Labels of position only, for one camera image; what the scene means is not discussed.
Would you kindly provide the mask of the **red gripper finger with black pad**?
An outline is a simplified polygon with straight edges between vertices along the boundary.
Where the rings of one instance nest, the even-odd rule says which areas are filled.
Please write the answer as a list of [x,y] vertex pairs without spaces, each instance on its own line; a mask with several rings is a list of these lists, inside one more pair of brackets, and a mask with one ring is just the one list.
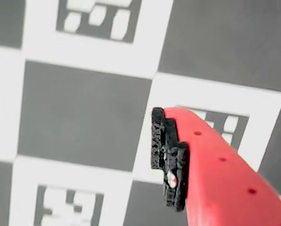
[[190,226],[281,226],[281,199],[234,148],[183,107],[151,113],[151,168],[163,172],[165,205]]

